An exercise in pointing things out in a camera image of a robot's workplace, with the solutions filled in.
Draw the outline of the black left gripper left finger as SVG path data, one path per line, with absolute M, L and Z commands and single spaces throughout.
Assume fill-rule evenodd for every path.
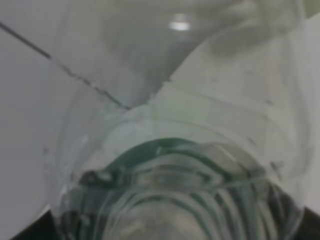
M 53 240 L 54 221 L 50 211 L 46 211 L 34 223 L 15 235 L 12 240 Z

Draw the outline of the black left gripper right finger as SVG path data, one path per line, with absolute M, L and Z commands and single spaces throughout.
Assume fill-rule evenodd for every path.
M 309 208 L 305 208 L 298 230 L 298 239 L 320 240 L 320 216 Z

